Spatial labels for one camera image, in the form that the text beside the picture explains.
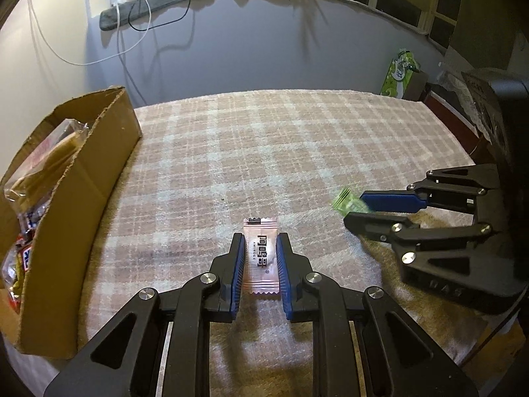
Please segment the pink candy packet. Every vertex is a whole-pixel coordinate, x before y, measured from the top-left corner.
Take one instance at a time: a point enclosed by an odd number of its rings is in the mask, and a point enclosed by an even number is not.
[[[246,239],[243,290],[257,294],[279,293],[277,219],[246,218],[243,233]]]

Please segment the checkered fabric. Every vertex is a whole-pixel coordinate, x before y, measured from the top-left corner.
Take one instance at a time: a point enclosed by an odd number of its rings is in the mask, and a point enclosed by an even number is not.
[[[348,233],[330,203],[344,185],[403,189],[430,168],[471,164],[422,103],[354,91],[251,91],[137,110],[143,130],[101,221],[81,299],[85,344],[145,286],[178,288],[226,253],[249,216],[276,216],[295,252],[340,285],[382,286],[454,359],[485,322],[398,277],[387,245]],[[426,210],[426,226],[470,223]],[[311,394],[311,325],[278,296],[243,294],[237,321],[211,326],[211,394]]]

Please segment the silver screw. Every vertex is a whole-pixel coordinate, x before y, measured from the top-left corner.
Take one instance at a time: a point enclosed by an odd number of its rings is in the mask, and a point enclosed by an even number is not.
[[[305,276],[305,279],[308,280],[312,284],[316,284],[322,280],[322,275],[316,272],[310,272]]]
[[[404,264],[411,264],[415,260],[415,253],[414,252],[407,252],[402,256],[402,262]]]
[[[211,284],[215,282],[217,277],[213,273],[204,273],[202,276],[200,276],[200,281],[203,284]]]
[[[142,300],[148,300],[154,297],[154,288],[144,288],[140,290],[140,298]]]
[[[379,288],[378,286],[370,286],[367,289],[367,293],[371,298],[382,298],[384,295],[384,290],[382,288]]]

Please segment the black device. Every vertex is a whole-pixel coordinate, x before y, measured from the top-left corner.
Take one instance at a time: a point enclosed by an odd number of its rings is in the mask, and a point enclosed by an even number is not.
[[[283,308],[292,322],[313,323],[313,396],[359,397],[349,321],[358,337],[367,395],[477,397],[470,379],[379,287],[359,292],[314,272],[277,238]],[[179,289],[144,288],[84,346],[46,389],[44,397],[147,397],[158,381],[167,326],[173,321],[162,395],[206,397],[210,322],[232,322],[239,306],[244,236],[210,271]]]
[[[391,244],[401,280],[488,314],[507,311],[529,282],[529,81],[502,70],[464,74],[497,164],[429,170],[405,191],[365,191],[374,212],[438,207],[472,225],[422,229],[404,216],[349,213],[353,234]]]

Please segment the green tissue package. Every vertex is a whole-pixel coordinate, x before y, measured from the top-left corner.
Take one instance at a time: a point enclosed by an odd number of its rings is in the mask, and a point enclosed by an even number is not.
[[[389,66],[380,95],[404,98],[404,91],[406,91],[412,76],[414,73],[420,72],[421,68],[413,54],[406,49],[401,49],[398,57]]]
[[[367,204],[351,193],[348,187],[342,188],[342,191],[335,197],[332,202],[332,208],[340,212],[342,216],[349,212],[371,213]]]

